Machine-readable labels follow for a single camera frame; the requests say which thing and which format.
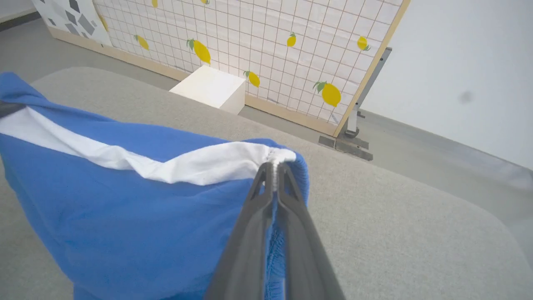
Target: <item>green leaf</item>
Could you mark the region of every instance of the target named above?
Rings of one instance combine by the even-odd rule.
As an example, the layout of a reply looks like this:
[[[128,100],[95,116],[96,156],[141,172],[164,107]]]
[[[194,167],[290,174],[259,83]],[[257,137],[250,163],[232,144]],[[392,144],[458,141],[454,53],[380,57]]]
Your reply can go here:
[[[324,86],[326,86],[326,83],[325,81],[321,82],[318,86],[317,86],[317,92],[321,92],[323,89],[324,89]]]

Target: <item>blue cloth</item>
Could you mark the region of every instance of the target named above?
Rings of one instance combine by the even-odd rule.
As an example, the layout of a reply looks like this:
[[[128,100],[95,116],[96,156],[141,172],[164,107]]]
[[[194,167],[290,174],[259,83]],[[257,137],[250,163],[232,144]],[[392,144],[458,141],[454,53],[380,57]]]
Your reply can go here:
[[[57,105],[12,73],[0,74],[0,99],[160,162],[227,142]],[[283,148],[269,139],[248,142]],[[253,181],[167,184],[7,135],[0,135],[0,154],[7,181],[77,300],[201,299]],[[289,165],[307,201],[302,156]],[[276,222],[270,233],[265,297],[282,299],[284,242]]]

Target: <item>white box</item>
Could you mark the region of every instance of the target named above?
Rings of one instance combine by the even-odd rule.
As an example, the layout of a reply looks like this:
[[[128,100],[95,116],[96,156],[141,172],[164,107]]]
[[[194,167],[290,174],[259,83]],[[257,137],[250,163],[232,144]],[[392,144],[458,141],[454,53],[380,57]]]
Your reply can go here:
[[[245,79],[229,73],[201,66],[170,92],[238,114],[244,107]]]

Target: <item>yellow lemon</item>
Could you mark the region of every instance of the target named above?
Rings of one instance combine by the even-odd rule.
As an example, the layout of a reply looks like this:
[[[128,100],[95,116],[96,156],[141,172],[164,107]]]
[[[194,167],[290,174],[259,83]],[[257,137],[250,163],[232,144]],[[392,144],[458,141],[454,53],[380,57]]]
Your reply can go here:
[[[322,91],[322,99],[324,99],[325,103],[337,107],[337,104],[341,102],[341,92],[331,83],[317,81],[313,88],[315,87],[317,88],[317,92]]]
[[[259,81],[259,77],[255,75],[254,72],[244,71],[243,74],[246,75],[248,79],[250,79],[251,84],[253,84],[257,88],[259,87],[259,84],[261,83],[261,81]]]
[[[194,49],[196,56],[201,61],[211,64],[211,54],[209,54],[209,50],[201,42],[190,39],[187,40],[187,45],[191,50]]]
[[[368,42],[364,36],[361,36],[357,40],[357,47],[359,47],[359,49],[361,49],[362,51],[370,50],[370,46],[368,45]]]
[[[137,42],[139,42],[139,45],[141,45],[141,47],[145,48],[146,50],[148,50],[148,43],[146,42],[146,40],[140,36],[140,35],[134,35],[133,37],[135,37],[135,40]]]
[[[291,32],[289,39],[287,39],[287,46],[292,47],[294,44],[296,44],[296,35]]]
[[[101,15],[99,15],[99,14],[98,14],[98,18],[100,18],[100,21],[102,21],[102,24],[103,24],[104,29],[105,29],[106,31],[109,31],[109,29],[107,29],[107,22],[106,22],[106,20],[105,20]]]

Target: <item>white wall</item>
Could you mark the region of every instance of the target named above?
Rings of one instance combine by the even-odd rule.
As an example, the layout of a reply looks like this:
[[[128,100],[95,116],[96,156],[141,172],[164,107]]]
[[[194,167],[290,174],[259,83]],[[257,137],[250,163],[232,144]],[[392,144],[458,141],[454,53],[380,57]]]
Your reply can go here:
[[[12,15],[19,17],[21,12],[33,8],[30,0],[0,0],[0,20],[9,20]]]
[[[412,0],[362,109],[533,169],[533,1]]]

